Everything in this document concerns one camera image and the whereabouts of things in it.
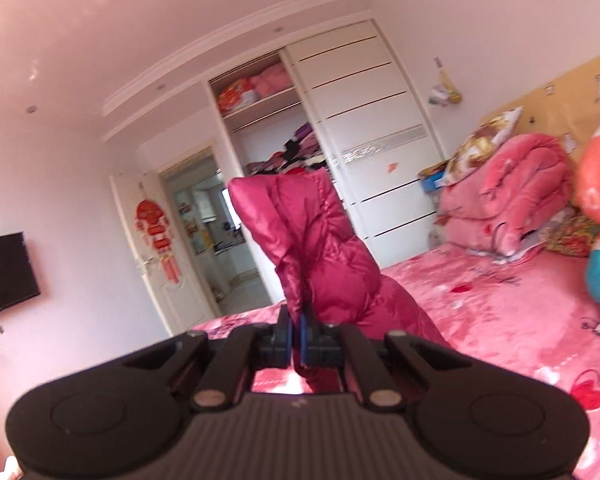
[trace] headboard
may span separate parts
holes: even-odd
[[[481,122],[517,106],[525,107],[517,134],[542,132],[560,137],[567,153],[578,162],[600,125],[600,56],[494,110]]]

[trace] crown molding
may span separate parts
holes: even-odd
[[[287,16],[297,14],[304,10],[319,7],[338,0],[285,0],[279,4],[258,10],[239,20],[220,27],[213,32],[202,36],[188,45],[169,54],[152,67],[142,72],[138,77],[116,90],[105,99],[102,105],[102,115],[107,116],[120,105],[131,99],[139,91],[155,83],[172,70],[191,61],[192,59],[212,50],[213,48],[230,41],[246,32],[267,25]]]
[[[317,23],[316,25],[305,27],[300,30],[296,30],[295,32],[290,32],[280,38],[267,41],[267,43],[263,43],[257,47],[251,48],[241,54],[238,54],[238,56],[234,56],[222,62],[221,64],[210,68],[209,70],[205,70],[204,72],[191,77],[169,91],[160,94],[160,97],[140,108],[137,112],[131,114],[120,124],[104,134],[102,136],[102,141],[107,142],[109,139],[113,138],[115,135],[124,130],[127,126],[137,121],[143,115],[149,113],[155,107],[159,106],[165,101],[168,101],[174,97],[174,95],[179,94],[183,90],[186,90],[196,83],[201,81],[209,81],[221,73],[227,72],[236,66],[242,65],[251,59],[255,59],[263,54],[266,54],[267,52],[271,52],[272,50],[283,48],[291,43],[295,43],[296,41],[304,40],[305,38],[315,36],[316,34],[321,34],[322,32],[327,32],[328,30],[333,30],[334,28],[346,27],[347,25],[352,25],[353,23],[364,22],[365,20],[370,20],[372,17],[373,12],[371,10],[362,10],[361,12],[346,14],[345,16],[333,18],[332,20],[327,20],[326,22]]]

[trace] pink ceiling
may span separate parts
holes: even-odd
[[[0,0],[0,107],[30,104],[50,121],[103,135],[155,99],[155,85],[106,118],[103,102],[183,46],[285,0]],[[205,52],[157,84],[166,89],[249,48],[323,20],[368,9],[340,0],[298,12]]]

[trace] folded pink blanket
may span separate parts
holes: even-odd
[[[509,139],[471,176],[442,190],[440,213],[449,242],[510,256],[571,197],[567,155],[557,139],[524,134]]]

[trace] floor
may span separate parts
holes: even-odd
[[[222,314],[239,314],[254,308],[269,306],[271,301],[259,276],[242,282],[218,303]]]

